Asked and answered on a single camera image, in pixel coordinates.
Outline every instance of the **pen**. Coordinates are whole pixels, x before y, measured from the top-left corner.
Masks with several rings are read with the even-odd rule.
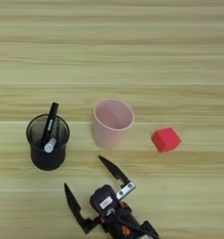
[[[51,105],[51,108],[49,111],[49,116],[48,116],[48,119],[46,122],[46,126],[45,126],[44,132],[42,134],[42,138],[41,138],[42,147],[45,146],[49,141],[50,134],[51,134],[51,131],[52,131],[55,119],[56,119],[58,107],[59,107],[59,104],[57,104],[57,103],[52,103],[52,105]]]

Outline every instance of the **wood grain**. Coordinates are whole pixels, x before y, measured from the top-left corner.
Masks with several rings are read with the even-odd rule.
[[[112,151],[91,138],[107,97],[135,114]],[[25,130],[52,101],[72,135],[43,172]],[[150,136],[170,126],[183,144],[159,154]],[[110,238],[85,235],[63,192],[95,216],[93,192],[119,188],[98,154],[135,182],[126,202],[161,238],[224,239],[224,0],[0,0],[0,239]]]

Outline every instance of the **orange component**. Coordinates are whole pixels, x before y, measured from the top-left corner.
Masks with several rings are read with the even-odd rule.
[[[126,226],[122,226],[122,234],[127,236],[130,235],[131,231],[126,227]]]

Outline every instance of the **mesh pen holder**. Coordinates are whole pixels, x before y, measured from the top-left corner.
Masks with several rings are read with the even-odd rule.
[[[67,123],[56,116],[50,138],[56,139],[51,153],[47,153],[42,145],[42,135],[48,119],[48,114],[32,119],[26,130],[26,137],[31,147],[31,159],[36,167],[42,170],[54,170],[60,167],[65,159],[66,143],[70,137]]]

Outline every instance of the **red block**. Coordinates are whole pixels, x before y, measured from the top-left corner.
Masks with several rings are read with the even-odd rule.
[[[167,152],[177,148],[182,142],[173,128],[158,130],[152,141],[159,152]]]

